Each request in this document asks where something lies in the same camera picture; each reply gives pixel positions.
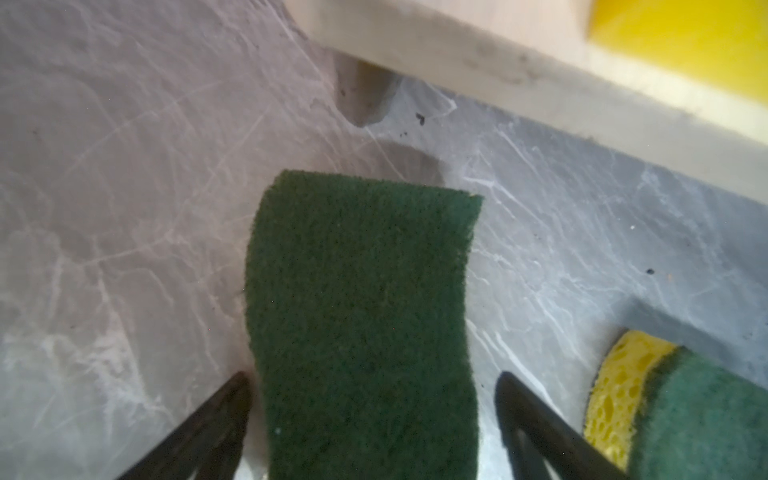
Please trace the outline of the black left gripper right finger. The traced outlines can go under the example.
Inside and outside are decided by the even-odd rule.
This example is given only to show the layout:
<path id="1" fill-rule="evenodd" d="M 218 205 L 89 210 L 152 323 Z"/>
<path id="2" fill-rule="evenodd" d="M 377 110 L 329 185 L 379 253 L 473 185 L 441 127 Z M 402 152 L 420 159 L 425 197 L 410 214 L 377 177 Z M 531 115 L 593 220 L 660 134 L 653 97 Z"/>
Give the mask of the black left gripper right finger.
<path id="1" fill-rule="evenodd" d="M 503 445 L 515 479 L 625 479 L 514 374 L 498 377 L 494 405 Z"/>

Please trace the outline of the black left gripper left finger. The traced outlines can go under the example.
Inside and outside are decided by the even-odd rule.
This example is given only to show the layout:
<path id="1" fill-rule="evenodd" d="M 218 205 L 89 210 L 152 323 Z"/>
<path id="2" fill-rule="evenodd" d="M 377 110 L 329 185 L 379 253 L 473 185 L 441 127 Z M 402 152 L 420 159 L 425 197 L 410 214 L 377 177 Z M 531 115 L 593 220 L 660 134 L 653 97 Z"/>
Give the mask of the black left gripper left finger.
<path id="1" fill-rule="evenodd" d="M 232 480 L 251 407 L 251 383 L 238 372 L 120 478 Z"/>

